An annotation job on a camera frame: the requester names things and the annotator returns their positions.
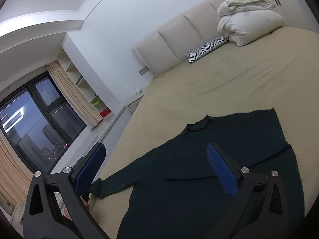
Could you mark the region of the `dark framed window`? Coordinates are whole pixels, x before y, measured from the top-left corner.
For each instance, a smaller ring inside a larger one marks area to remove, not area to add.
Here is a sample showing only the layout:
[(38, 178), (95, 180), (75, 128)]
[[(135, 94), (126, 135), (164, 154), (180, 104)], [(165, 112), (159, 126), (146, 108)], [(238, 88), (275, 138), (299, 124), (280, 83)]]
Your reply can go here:
[(48, 72), (1, 100), (1, 130), (32, 172), (50, 173), (85, 127)]

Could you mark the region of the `zebra print pillow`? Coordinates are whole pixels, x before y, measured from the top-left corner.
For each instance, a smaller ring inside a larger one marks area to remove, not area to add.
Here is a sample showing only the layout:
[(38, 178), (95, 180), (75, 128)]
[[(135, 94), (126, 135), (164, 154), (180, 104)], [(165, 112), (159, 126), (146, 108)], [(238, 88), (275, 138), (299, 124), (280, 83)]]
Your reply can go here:
[(199, 46), (198, 48), (192, 50), (191, 52), (187, 53), (187, 59), (189, 63), (194, 63), (195, 61), (201, 59), (202, 57), (206, 56), (207, 54), (215, 51), (219, 47), (223, 46), (229, 42), (229, 38), (227, 35), (222, 35), (219, 37), (215, 37), (210, 41), (204, 43), (203, 45)]

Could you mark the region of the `dark green knit sweater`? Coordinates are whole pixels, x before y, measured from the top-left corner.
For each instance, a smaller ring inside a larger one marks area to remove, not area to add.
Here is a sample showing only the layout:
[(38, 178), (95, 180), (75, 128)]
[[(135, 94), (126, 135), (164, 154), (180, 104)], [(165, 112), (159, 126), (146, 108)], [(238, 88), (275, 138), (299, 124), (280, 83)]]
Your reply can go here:
[(304, 194), (296, 156), (286, 142), (274, 109), (206, 116), (189, 124), (165, 144), (152, 149), (90, 188), (95, 196), (92, 214), (106, 231), (121, 213), (107, 200), (132, 188), (128, 210), (117, 238), (202, 238), (229, 205), (206, 150), (216, 143), (235, 162), (256, 173), (276, 170), (281, 176), (289, 221), (304, 217)]

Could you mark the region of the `red storage box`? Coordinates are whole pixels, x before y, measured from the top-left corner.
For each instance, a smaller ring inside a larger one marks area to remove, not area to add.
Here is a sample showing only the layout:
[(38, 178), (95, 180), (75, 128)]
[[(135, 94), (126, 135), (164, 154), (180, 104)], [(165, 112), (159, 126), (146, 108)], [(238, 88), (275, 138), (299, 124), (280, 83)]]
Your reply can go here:
[(100, 112), (100, 115), (101, 115), (102, 118), (105, 118), (105, 117), (107, 117), (110, 113), (111, 113), (111, 110), (110, 110), (109, 108), (105, 108), (104, 110), (102, 110), (102, 111)]

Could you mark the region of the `beige curtain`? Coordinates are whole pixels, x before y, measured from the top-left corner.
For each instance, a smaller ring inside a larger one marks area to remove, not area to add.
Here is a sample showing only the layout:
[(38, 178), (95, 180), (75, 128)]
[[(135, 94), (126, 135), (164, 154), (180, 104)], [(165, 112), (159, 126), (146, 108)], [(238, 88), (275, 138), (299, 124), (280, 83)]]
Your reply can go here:
[(94, 110), (80, 91), (71, 82), (58, 61), (47, 65), (50, 77), (57, 85), (72, 109), (80, 116), (89, 129), (94, 129), (103, 118)]
[(25, 166), (1, 131), (1, 193), (13, 205), (24, 206), (33, 173)]

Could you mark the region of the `white folded duvet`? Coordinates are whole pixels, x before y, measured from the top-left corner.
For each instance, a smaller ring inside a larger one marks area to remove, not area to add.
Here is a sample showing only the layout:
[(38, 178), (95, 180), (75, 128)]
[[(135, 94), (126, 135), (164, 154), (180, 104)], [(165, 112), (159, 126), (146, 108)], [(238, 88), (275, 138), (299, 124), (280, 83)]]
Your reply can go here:
[(272, 0), (225, 0), (217, 9), (217, 31), (245, 46), (285, 25)]

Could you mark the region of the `beige bed with sheet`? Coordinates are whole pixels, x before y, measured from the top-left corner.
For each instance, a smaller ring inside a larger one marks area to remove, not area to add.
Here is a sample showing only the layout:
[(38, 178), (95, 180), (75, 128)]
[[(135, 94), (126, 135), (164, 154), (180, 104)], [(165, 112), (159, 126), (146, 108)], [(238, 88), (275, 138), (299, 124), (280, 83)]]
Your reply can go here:
[[(295, 153), (304, 216), (318, 196), (318, 34), (282, 27), (246, 46), (227, 43), (190, 64), (158, 75), (102, 170), (105, 180), (206, 116), (274, 109)], [(117, 238), (132, 188), (107, 200), (121, 213), (105, 233)], [(295, 229), (302, 220), (292, 225)]]

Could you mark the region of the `cream padded headboard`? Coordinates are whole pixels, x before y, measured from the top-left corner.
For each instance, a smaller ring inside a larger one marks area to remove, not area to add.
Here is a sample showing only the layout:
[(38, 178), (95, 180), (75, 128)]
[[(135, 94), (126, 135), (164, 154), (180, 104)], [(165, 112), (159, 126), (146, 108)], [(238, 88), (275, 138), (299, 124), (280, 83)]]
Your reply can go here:
[(206, 0), (165, 23), (133, 46), (137, 60), (154, 74), (186, 60), (186, 54), (221, 35), (217, 9), (225, 0)]

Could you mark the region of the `grey wall switch panel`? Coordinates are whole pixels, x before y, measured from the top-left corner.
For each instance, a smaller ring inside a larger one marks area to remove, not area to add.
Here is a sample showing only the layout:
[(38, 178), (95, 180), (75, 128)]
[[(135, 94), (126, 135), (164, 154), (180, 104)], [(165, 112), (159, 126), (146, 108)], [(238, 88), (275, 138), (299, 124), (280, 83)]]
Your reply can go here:
[(141, 70), (139, 70), (139, 74), (140, 75), (144, 75), (146, 72), (148, 72), (149, 69), (147, 67), (142, 68)]

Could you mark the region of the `white wall shelf unit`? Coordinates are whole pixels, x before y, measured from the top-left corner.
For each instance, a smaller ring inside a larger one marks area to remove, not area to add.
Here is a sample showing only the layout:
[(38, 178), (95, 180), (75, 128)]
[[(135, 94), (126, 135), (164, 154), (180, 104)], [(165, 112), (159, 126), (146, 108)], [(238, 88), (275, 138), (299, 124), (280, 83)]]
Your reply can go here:
[[(102, 110), (107, 108), (104, 102), (99, 98), (99, 96), (95, 93), (95, 91), (87, 83), (85, 78), (78, 71), (64, 49), (60, 49), (59, 53), (57, 54), (57, 61), (59, 62), (67, 76), (70, 78), (71, 82), (76, 86), (82, 96), (89, 102), (89, 104), (98, 114), (100, 114)], [(95, 99), (99, 99), (99, 104), (96, 106), (91, 104), (91, 102)]]

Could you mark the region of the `white bedside table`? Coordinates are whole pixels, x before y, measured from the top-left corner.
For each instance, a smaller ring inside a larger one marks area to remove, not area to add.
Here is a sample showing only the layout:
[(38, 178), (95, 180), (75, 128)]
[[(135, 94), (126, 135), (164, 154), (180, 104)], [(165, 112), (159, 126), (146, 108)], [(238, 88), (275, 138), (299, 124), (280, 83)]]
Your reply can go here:
[(141, 92), (139, 94), (136, 94), (128, 99), (126, 103), (126, 107), (131, 111), (131, 113), (134, 113), (136, 108), (138, 107), (140, 101), (142, 100), (145, 92)]

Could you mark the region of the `green lidded container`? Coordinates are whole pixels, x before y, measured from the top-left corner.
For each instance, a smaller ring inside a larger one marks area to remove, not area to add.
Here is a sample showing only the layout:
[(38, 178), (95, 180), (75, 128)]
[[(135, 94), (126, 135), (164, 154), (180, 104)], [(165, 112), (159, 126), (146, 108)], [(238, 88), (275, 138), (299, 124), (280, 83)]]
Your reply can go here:
[(91, 102), (91, 104), (93, 104), (94, 106), (99, 104), (99, 99), (95, 99)]

